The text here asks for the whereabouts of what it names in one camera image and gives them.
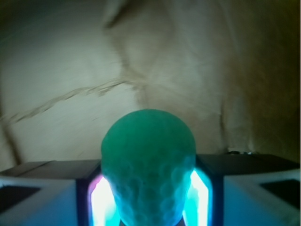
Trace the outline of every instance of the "textured ball surface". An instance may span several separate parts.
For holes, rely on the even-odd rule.
[[[127,226],[174,226],[182,218],[195,141],[174,115],[140,110],[118,120],[102,143],[102,171]]]

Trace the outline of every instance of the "light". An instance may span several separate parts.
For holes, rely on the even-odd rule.
[[[91,193],[92,224],[94,226],[119,226],[118,213],[109,182],[101,176]]]
[[[212,186],[209,178],[200,170],[194,170],[190,176],[191,184],[183,210],[183,218],[187,226],[206,226],[210,224]],[[91,191],[91,223],[94,226],[119,226],[118,213],[109,182],[100,176]]]
[[[185,225],[207,226],[209,211],[209,189],[194,170],[183,210]]]

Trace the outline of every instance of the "glowing light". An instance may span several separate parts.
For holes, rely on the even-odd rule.
[[[183,218],[187,226],[206,226],[210,224],[212,185],[209,178],[200,170],[192,172],[190,187],[183,210]],[[119,226],[118,213],[109,182],[104,177],[91,191],[91,213],[94,226]]]
[[[102,177],[91,193],[91,211],[94,226],[118,226],[118,213],[109,182]]]
[[[208,225],[209,189],[194,170],[183,210],[185,225]]]

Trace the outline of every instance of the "beige background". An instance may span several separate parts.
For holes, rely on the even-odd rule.
[[[0,170],[101,158],[110,126],[169,111],[198,153],[300,162],[297,0],[11,0],[0,5]]]

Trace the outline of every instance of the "glowing green ball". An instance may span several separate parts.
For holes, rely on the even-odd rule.
[[[119,119],[102,143],[102,172],[127,226],[174,226],[182,218],[196,146],[176,116],[140,110]]]

